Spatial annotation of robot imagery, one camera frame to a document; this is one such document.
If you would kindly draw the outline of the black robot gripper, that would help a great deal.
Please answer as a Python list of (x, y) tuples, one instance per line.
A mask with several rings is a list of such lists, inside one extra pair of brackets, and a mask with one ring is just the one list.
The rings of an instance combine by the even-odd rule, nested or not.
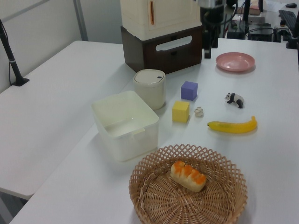
[(219, 27), (224, 18), (224, 6), (200, 8), (200, 20), (204, 27), (204, 58), (211, 58), (211, 48), (218, 48)]

